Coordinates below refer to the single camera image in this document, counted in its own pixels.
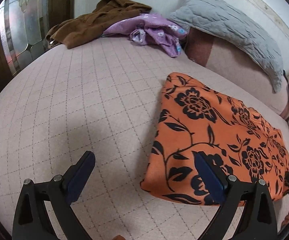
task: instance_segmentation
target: purple floral fabric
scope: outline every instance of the purple floral fabric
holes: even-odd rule
[[[185,38],[187,32],[160,14],[141,14],[140,16],[122,20],[106,29],[103,35],[129,35],[130,40],[140,44],[158,44],[170,57],[178,57],[181,53],[179,39]]]

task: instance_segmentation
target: orange floral cloth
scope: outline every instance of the orange floral cloth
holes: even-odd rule
[[[267,182],[272,200],[289,187],[289,154],[281,131],[255,109],[196,79],[171,73],[162,89],[156,138],[141,188],[153,196],[193,205],[214,205],[194,164],[203,151],[214,165],[241,181]]]

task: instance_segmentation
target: bedding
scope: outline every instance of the bedding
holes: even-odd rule
[[[140,188],[155,140],[160,95],[171,72],[190,75],[220,93],[244,100],[282,132],[287,123],[259,100],[182,51],[171,58],[157,45],[107,37],[67,49],[56,46],[33,61],[0,93],[0,221],[11,232],[23,180],[49,181],[86,150],[96,156],[79,200],[71,205],[92,239],[194,240],[217,211],[155,198]],[[65,239],[53,208],[48,214]],[[289,196],[276,201],[280,226]],[[241,209],[227,232],[234,233]]]
[[[187,32],[155,13],[141,14],[115,23],[103,32],[103,35],[109,34],[129,35],[131,41],[141,46],[158,44],[170,57],[178,57],[181,53],[179,39],[184,39]]]
[[[101,0],[92,13],[52,27],[46,39],[50,48],[63,43],[72,49],[100,37],[112,24],[150,10],[150,6],[131,0]]]
[[[275,93],[268,75],[230,42],[191,27],[185,53],[195,63],[253,95],[282,118],[288,116],[289,91],[286,79],[282,79],[281,90]]]
[[[218,204],[195,169],[195,155],[203,152],[226,175],[252,183],[264,179],[273,201],[289,192],[281,131],[255,109],[181,73],[168,75],[161,100],[143,190],[179,203]]]
[[[231,42],[264,70],[276,93],[281,90],[280,49],[275,40],[242,11],[223,0],[186,0],[185,6],[170,14],[170,19],[186,31],[194,27]]]

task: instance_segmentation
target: gray pillow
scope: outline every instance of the gray pillow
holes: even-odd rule
[[[170,14],[186,31],[190,27],[223,38],[246,52],[270,77],[274,91],[281,90],[283,60],[275,40],[242,11],[222,0],[186,0]]]

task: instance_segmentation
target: brown towel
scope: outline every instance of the brown towel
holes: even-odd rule
[[[52,27],[46,39],[49,44],[51,42],[50,48],[60,42],[71,49],[98,38],[116,22],[139,16],[140,13],[150,10],[150,6],[130,0],[101,0],[92,13]]]

